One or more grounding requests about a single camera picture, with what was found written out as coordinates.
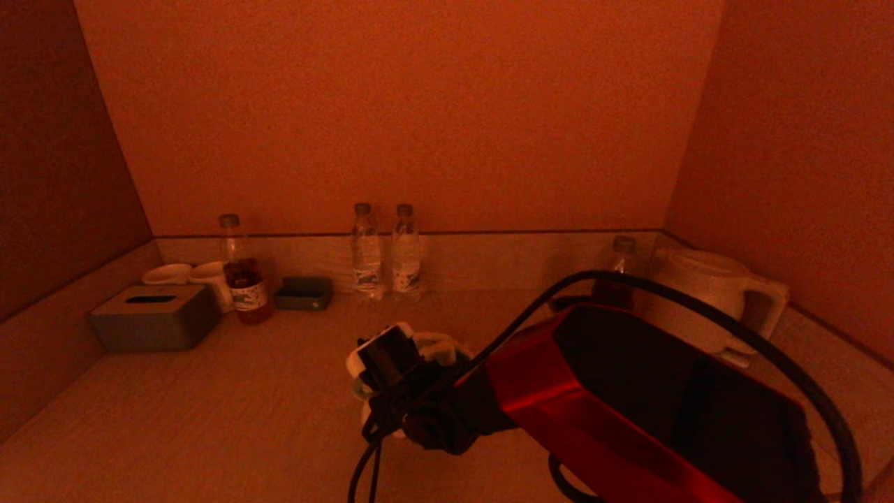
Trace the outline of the small teal tray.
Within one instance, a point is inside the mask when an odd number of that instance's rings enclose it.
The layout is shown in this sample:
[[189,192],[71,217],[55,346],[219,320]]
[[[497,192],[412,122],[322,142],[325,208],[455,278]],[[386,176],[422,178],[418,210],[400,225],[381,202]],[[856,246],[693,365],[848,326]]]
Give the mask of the small teal tray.
[[331,302],[333,283],[329,277],[287,276],[274,294],[280,311],[325,311]]

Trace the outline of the green white striped towel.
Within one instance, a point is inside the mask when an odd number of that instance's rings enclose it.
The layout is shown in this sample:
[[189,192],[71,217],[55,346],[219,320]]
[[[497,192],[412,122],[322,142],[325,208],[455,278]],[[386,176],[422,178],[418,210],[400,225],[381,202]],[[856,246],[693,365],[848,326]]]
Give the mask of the green white striped towel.
[[[450,335],[434,332],[418,332],[406,337],[411,340],[421,354],[425,362],[435,362],[443,367],[448,367],[461,362],[469,362],[473,357],[473,351],[468,350],[463,344],[454,340]],[[353,379],[352,393],[354,397],[362,401],[360,409],[360,425],[364,426],[372,414],[370,399],[376,394],[373,384],[368,384],[369,379],[366,365],[360,357],[361,348],[365,348],[371,340],[361,340],[360,346],[351,351],[346,358],[346,368]]]

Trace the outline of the grey-blue tissue box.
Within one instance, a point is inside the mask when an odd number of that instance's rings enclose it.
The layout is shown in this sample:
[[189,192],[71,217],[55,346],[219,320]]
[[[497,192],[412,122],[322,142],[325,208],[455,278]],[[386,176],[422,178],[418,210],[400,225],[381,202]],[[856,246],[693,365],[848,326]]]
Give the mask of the grey-blue tissue box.
[[213,291],[204,284],[138,284],[87,315],[100,344],[115,353],[188,351],[220,319]]

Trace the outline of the white cup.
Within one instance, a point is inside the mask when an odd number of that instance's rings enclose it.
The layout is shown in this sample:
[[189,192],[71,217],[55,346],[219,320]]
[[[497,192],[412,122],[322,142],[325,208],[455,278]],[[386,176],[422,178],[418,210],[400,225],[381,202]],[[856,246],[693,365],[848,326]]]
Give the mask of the white cup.
[[193,267],[188,263],[172,263],[148,270],[141,277],[143,284],[188,284]]

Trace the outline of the half-full tea bottle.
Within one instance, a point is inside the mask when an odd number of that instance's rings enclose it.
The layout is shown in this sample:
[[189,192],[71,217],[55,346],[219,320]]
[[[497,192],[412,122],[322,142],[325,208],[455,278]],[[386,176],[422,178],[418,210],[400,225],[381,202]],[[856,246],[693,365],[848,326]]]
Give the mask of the half-full tea bottle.
[[272,303],[258,254],[237,214],[221,214],[218,222],[223,275],[237,319],[249,326],[262,324],[272,318]]

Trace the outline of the white electric kettle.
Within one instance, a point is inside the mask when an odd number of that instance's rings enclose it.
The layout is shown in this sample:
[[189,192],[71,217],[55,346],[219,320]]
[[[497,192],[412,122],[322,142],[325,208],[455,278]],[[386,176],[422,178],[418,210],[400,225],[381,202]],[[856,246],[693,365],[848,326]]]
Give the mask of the white electric kettle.
[[[791,296],[783,283],[753,274],[743,263],[697,249],[658,249],[650,279],[702,300],[765,340],[772,337]],[[708,319],[651,293],[636,296],[636,313],[713,356],[753,356],[756,350]]]

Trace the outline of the full tea bottle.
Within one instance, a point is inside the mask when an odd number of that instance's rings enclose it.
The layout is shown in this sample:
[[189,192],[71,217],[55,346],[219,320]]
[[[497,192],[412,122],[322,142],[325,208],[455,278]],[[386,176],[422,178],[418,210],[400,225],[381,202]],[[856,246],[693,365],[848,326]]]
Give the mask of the full tea bottle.
[[[618,235],[613,240],[612,255],[608,261],[606,270],[617,274],[631,274],[636,252],[635,238],[626,235]],[[634,289],[624,283],[614,280],[597,278],[591,289],[591,299],[598,305],[604,305],[623,311],[632,312],[634,309]]]

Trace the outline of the clear water bottle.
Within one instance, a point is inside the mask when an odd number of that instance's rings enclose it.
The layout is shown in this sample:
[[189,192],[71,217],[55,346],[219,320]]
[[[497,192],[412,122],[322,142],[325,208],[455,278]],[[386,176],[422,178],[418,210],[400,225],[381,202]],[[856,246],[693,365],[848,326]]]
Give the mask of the clear water bottle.
[[422,252],[414,207],[408,203],[399,204],[397,214],[390,246],[393,291],[399,298],[416,302],[422,296]]
[[355,219],[351,230],[351,252],[354,289],[370,300],[382,300],[382,245],[369,203],[354,205]]

